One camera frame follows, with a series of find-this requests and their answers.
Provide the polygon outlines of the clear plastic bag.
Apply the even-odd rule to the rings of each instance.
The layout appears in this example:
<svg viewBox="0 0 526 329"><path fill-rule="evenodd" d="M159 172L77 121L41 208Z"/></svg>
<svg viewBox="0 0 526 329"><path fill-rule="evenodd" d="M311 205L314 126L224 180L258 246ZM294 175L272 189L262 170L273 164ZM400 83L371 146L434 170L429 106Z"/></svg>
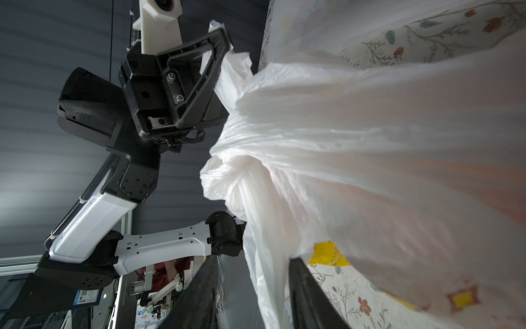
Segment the clear plastic bag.
<svg viewBox="0 0 526 329"><path fill-rule="evenodd" d="M289 327L289 260L326 241L452 328L525 327L524 31L438 63L249 63L221 62L229 116L200 177L247 224L267 328Z"/></svg>

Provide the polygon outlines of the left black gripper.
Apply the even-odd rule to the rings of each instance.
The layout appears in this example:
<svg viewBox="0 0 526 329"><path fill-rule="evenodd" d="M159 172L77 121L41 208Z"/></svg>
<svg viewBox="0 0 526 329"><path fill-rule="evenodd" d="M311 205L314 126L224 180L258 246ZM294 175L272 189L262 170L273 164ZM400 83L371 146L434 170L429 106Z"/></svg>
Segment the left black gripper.
<svg viewBox="0 0 526 329"><path fill-rule="evenodd" d="M157 56L130 52L121 84L140 137L159 144L196 144L226 122L215 94L230 36L219 27Z"/></svg>

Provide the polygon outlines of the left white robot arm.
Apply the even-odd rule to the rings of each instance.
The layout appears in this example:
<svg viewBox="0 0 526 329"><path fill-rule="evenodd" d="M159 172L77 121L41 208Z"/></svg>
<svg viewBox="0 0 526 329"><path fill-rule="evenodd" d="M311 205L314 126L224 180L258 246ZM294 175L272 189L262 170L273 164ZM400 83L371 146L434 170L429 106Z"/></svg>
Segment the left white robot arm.
<svg viewBox="0 0 526 329"><path fill-rule="evenodd" d="M122 234L117 223L156 190L161 157L204 141L225 123L215 95L231 40L220 27L156 55L127 52L115 85L81 67L58 98L58 125L108 152L104 164L45 241L1 325L72 311L86 317L104 288L135 271L173 259L207 258L189 284L198 316L212 327L217 257L237 256L245 227L224 211L203 222L153 234Z"/></svg>

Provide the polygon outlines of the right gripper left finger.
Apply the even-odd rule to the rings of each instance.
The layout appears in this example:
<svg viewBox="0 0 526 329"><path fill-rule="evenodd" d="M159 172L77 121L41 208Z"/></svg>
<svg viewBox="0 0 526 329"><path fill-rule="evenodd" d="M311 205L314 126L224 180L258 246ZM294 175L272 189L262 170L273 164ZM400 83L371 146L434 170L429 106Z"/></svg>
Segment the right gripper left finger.
<svg viewBox="0 0 526 329"><path fill-rule="evenodd" d="M209 256L188 288L178 297L160 329L215 328L219 259Z"/></svg>

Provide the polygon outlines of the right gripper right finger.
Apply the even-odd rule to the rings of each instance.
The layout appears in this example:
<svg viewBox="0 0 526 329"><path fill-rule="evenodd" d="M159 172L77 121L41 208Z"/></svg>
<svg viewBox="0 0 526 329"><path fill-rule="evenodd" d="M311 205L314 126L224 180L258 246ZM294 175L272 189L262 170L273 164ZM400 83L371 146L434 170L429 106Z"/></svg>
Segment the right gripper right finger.
<svg viewBox="0 0 526 329"><path fill-rule="evenodd" d="M350 329L302 259L290 260L288 278L295 329Z"/></svg>

